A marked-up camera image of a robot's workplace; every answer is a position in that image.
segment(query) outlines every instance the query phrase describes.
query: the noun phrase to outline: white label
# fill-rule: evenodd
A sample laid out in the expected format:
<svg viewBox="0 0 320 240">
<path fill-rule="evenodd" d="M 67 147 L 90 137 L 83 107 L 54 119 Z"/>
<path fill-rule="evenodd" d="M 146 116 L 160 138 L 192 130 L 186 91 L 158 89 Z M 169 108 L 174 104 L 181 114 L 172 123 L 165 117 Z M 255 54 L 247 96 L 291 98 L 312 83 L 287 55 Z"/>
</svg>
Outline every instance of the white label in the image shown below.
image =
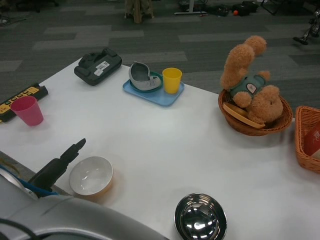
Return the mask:
<svg viewBox="0 0 320 240">
<path fill-rule="evenodd" d="M 96 66 L 96 69 L 100 69 L 100 70 L 104 70 L 106 69 L 108 66 L 110 66 L 109 63 L 107 63 L 106 61 L 103 61 L 102 63 L 100 63 L 98 66 Z"/>
<path fill-rule="evenodd" d="M 100 76 L 104 71 L 102 71 L 101 69 L 97 69 L 94 74 L 97 76 Z"/>
</svg>

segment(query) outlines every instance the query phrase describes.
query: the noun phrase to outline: teddy bear's green shirt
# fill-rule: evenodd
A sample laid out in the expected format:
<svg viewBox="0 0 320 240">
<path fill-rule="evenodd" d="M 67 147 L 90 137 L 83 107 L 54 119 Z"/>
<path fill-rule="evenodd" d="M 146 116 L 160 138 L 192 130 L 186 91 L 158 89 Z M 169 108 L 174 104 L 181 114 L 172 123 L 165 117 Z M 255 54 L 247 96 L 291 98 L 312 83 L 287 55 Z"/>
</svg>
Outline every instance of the teddy bear's green shirt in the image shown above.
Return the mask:
<svg viewBox="0 0 320 240">
<path fill-rule="evenodd" d="M 266 84 L 266 80 L 259 75 L 247 75 L 241 82 L 230 89 L 230 95 L 234 97 L 239 92 L 247 92 L 253 98 L 262 87 Z"/>
</svg>

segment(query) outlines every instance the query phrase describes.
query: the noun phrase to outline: black cable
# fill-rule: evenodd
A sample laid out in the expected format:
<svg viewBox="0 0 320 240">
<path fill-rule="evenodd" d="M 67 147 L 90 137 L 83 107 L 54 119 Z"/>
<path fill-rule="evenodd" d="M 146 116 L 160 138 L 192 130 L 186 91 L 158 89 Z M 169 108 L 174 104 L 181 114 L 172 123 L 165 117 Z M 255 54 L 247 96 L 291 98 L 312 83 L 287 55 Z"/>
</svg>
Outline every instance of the black cable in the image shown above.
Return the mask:
<svg viewBox="0 0 320 240">
<path fill-rule="evenodd" d="M 0 224 L 9 225 L 13 228 L 21 230 L 22 232 L 25 232 L 26 234 L 28 234 L 31 237 L 31 240 L 41 240 L 40 237 L 35 235 L 34 232 L 32 232 L 29 228 L 21 225 L 20 223 L 15 222 L 15 221 L 0 218 Z"/>
</svg>

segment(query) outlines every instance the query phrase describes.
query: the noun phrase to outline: gray bowl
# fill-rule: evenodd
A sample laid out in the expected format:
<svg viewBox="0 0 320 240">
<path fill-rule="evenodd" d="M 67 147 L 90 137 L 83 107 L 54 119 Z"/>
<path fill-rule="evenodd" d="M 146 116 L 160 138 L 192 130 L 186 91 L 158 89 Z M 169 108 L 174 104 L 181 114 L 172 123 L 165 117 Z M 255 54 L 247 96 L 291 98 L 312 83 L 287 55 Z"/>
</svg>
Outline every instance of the gray bowl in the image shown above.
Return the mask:
<svg viewBox="0 0 320 240">
<path fill-rule="evenodd" d="M 174 224 L 183 240 L 222 240 L 227 232 L 221 205 L 203 193 L 192 193 L 178 203 Z"/>
</svg>

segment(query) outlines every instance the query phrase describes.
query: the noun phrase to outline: gray carpet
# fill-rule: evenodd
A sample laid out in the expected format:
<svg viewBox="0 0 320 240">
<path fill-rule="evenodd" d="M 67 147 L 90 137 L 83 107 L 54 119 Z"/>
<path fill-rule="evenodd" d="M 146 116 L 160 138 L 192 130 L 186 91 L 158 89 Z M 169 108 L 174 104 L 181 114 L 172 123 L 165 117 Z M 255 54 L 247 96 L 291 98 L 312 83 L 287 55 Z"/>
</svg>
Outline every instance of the gray carpet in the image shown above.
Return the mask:
<svg viewBox="0 0 320 240">
<path fill-rule="evenodd" d="M 175 0 L 154 1 L 153 7 L 155 18 L 142 24 L 124 19 L 121 1 L 67 0 L 60 7 L 45 4 L 40 13 L 11 12 L 30 18 L 0 27 L 0 101 L 107 46 L 126 65 L 140 61 L 159 73 L 176 67 L 186 84 L 219 93 L 228 52 L 247 37 L 260 35 L 268 50 L 256 59 L 252 71 L 270 70 L 272 83 L 293 109 L 320 108 L 320 39 L 311 38 L 308 46 L 292 40 L 308 27 L 310 15 L 272 16 L 259 8 L 245 17 L 175 16 Z"/>
</svg>

